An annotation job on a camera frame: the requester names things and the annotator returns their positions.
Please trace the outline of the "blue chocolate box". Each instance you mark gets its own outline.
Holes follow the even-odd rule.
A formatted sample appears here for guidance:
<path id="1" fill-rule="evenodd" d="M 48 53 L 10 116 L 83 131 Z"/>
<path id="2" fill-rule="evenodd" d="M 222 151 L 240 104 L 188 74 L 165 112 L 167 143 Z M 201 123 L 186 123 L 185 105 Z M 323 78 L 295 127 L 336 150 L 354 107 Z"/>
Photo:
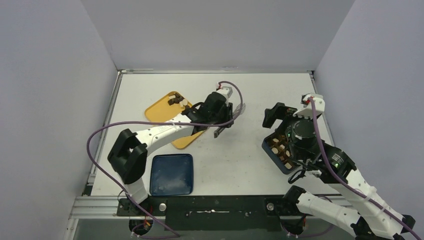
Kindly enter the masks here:
<path id="1" fill-rule="evenodd" d="M 288 146 L 288 140 L 283 134 L 273 132 L 264 138 L 261 147 L 283 174 L 289 175 L 299 167 L 290 159 L 292 155 Z M 277 148 L 278 154 L 274 154 L 272 148 Z M 290 170 L 286 169 L 285 164 L 290 164 L 292 168 Z"/>

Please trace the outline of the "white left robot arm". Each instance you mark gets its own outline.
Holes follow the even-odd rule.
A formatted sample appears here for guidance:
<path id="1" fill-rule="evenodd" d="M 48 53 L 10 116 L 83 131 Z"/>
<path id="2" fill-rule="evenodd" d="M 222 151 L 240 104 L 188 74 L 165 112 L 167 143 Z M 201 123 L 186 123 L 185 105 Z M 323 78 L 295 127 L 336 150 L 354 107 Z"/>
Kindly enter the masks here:
<path id="1" fill-rule="evenodd" d="M 225 124 L 233 118 L 233 104 L 229 101 L 233 90 L 223 87 L 210 93 L 205 101 L 183 110 L 162 125 L 132 132 L 122 130 L 107 160 L 119 175 L 127 194 L 132 197 L 130 209 L 137 215 L 145 214 L 150 207 L 148 192 L 142 176 L 147 158 L 154 151 L 180 138 L 204 131 L 211 125 Z"/>

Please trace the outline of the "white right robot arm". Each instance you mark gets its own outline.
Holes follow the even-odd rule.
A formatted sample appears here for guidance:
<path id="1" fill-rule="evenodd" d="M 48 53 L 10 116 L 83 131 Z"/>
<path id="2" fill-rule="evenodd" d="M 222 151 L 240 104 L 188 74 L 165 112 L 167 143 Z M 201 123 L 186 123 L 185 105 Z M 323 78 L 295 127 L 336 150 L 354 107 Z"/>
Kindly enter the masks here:
<path id="1" fill-rule="evenodd" d="M 300 216 L 282 227 L 298 236 L 307 216 L 321 219 L 357 240 L 401 240 L 412 233 L 415 219 L 394 210 L 369 184 L 354 161 L 321 138 L 318 118 L 322 101 L 307 100 L 302 109 L 281 102 L 264 111 L 262 126 L 280 125 L 265 138 L 263 148 L 275 164 L 291 168 L 289 189 L 281 198 L 268 198 L 270 216 Z"/>

